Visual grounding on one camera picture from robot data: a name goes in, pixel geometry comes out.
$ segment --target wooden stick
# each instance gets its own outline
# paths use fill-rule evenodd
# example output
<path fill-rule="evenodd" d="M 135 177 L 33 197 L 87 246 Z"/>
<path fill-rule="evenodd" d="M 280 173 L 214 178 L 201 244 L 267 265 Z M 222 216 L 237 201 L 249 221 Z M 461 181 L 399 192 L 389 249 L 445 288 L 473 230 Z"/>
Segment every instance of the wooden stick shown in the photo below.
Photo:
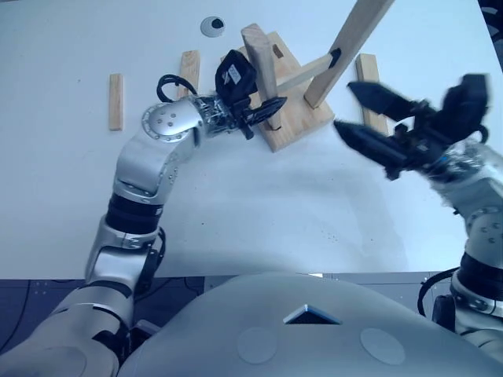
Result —
<path fill-rule="evenodd" d="M 316 76 L 307 88 L 304 98 L 316 108 L 327 97 L 339 77 L 356 56 L 363 43 L 374 30 L 394 0 L 357 0 L 351 13 L 340 29 L 329 51 L 340 48 L 336 65 Z"/>
<path fill-rule="evenodd" d="M 361 53 L 356 57 L 356 74 L 358 81 L 379 82 L 379 71 L 377 70 L 377 60 L 375 55 Z M 390 136 L 384 115 L 378 115 L 368 108 L 362 107 L 363 123 L 371 126 L 374 130 Z"/>
<path fill-rule="evenodd" d="M 277 80 L 277 92 L 286 92 L 288 89 L 291 89 L 292 87 L 297 86 L 316 75 L 319 75 L 320 73 L 329 69 L 329 65 L 331 63 L 332 55 L 327 53 L 323 57 L 319 57 L 317 60 L 313 60 L 310 63 L 303 65 L 294 73 L 286 75 L 285 77 Z"/>
<path fill-rule="evenodd" d="M 182 63 L 180 66 L 180 77 L 184 78 L 192 84 L 197 91 L 199 86 L 199 66 L 200 54 L 199 51 L 185 51 L 182 54 Z M 178 99 L 191 94 L 190 91 L 184 86 L 178 87 Z"/>
<path fill-rule="evenodd" d="M 111 131 L 123 129 L 123 76 L 120 73 L 110 75 L 108 129 Z"/>
<path fill-rule="evenodd" d="M 273 50 L 269 39 L 257 24 L 251 24 L 241 30 L 244 47 L 251 65 L 257 70 L 257 88 L 260 100 L 264 102 L 277 97 L 276 75 L 274 73 Z M 280 112 L 267 121 L 271 130 L 281 128 Z"/>

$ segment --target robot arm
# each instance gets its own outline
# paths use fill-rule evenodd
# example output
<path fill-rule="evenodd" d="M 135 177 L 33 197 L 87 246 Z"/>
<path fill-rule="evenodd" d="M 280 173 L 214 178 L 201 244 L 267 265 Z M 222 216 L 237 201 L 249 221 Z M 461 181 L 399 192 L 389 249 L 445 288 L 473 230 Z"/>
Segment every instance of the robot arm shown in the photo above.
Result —
<path fill-rule="evenodd" d="M 503 363 L 503 157 L 485 145 L 488 131 L 480 124 L 487 104 L 484 76 L 466 75 L 440 111 L 377 83 L 349 87 L 374 112 L 396 121 L 415 117 L 411 130 L 398 124 L 391 137 L 368 126 L 334 124 L 350 147 L 384 166 L 389 179 L 418 171 L 463 217 L 468 240 L 451 281 L 454 310 L 447 327 Z M 468 138 L 476 131 L 481 142 Z"/>
<path fill-rule="evenodd" d="M 0 357 L 0 376 L 114 376 L 127 357 L 134 295 L 149 289 L 163 259 L 158 223 L 178 174 L 206 138 L 242 130 L 272 116 L 276 97 L 250 109 L 256 71 L 230 51 L 215 75 L 217 93 L 188 96 L 149 108 L 141 129 L 120 153 L 108 212 L 101 219 L 86 266 L 86 284 L 71 292 L 19 346 Z"/>

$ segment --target black circle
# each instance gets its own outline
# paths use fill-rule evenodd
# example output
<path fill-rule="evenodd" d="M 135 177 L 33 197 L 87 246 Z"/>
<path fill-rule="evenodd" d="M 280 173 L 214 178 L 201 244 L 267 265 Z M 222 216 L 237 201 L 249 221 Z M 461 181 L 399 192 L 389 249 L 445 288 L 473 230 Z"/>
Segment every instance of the black circle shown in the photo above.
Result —
<path fill-rule="evenodd" d="M 212 22 L 211 22 L 211 26 L 214 28 L 214 29 L 221 29 L 223 27 L 223 22 L 222 20 L 220 20 L 219 18 L 215 18 Z"/>

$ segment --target small round disk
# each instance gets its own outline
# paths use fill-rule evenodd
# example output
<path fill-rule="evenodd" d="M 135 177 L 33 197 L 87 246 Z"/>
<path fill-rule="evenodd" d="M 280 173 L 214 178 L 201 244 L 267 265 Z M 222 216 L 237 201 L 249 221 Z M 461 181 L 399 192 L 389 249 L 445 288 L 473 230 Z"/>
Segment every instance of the small round disk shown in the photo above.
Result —
<path fill-rule="evenodd" d="M 219 37 L 225 29 L 226 25 L 220 17 L 206 17 L 203 22 L 201 22 L 201 33 L 210 38 Z"/>

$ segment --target wooden post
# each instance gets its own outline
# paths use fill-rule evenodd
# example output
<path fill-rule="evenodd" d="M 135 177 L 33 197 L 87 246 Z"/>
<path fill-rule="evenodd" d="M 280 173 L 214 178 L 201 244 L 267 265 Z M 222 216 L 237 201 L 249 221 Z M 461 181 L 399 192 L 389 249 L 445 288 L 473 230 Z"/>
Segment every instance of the wooden post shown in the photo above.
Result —
<path fill-rule="evenodd" d="M 267 35 L 257 24 L 251 24 L 241 30 L 248 60 L 257 70 L 257 88 L 262 102 L 277 97 L 276 74 L 274 73 L 273 49 Z M 281 128 L 280 112 L 267 121 L 271 130 Z"/>
<path fill-rule="evenodd" d="M 200 55 L 199 51 L 185 51 L 182 54 L 182 63 L 180 65 L 180 77 L 184 78 L 192 84 L 194 89 L 197 91 L 199 86 L 199 66 L 200 66 Z M 178 99 L 191 94 L 187 88 L 184 86 L 178 87 Z"/>
<path fill-rule="evenodd" d="M 316 76 L 307 88 L 304 98 L 312 108 L 317 108 L 336 84 L 349 63 L 361 49 L 394 0 L 357 0 L 340 29 L 329 51 L 341 49 L 337 63 L 328 71 Z"/>
<path fill-rule="evenodd" d="M 358 81 L 379 82 L 379 71 L 377 70 L 377 60 L 375 55 L 361 53 L 356 58 L 356 75 Z M 383 135 L 390 136 L 387 128 L 386 117 L 376 114 L 368 108 L 362 107 L 363 123 L 371 126 L 374 130 Z"/>
<path fill-rule="evenodd" d="M 108 129 L 123 129 L 123 76 L 120 73 L 110 75 L 108 92 Z"/>

